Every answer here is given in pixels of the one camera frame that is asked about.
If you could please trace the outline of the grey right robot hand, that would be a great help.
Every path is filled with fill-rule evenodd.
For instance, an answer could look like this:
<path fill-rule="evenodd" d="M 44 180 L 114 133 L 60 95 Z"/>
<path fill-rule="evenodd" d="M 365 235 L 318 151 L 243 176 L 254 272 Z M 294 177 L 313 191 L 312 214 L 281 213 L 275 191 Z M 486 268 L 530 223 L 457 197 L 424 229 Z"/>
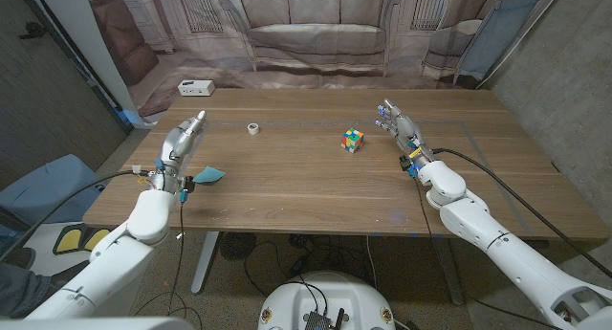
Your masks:
<path fill-rule="evenodd" d="M 378 106 L 378 113 L 381 118 L 375 124 L 390 133 L 410 162 L 424 166 L 435 160 L 418 125 L 390 99 Z"/>

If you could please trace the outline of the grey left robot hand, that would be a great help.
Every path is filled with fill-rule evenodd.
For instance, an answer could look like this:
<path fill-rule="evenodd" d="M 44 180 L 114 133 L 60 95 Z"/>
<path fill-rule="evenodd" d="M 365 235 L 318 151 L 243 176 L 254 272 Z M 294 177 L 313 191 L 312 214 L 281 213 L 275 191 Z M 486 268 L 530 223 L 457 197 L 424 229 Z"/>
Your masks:
<path fill-rule="evenodd" d="M 171 129 L 164 139 L 159 158 L 155 161 L 155 174 L 177 174 L 198 138 L 204 132 L 207 113 L 200 111 L 195 117 L 183 121 Z"/>

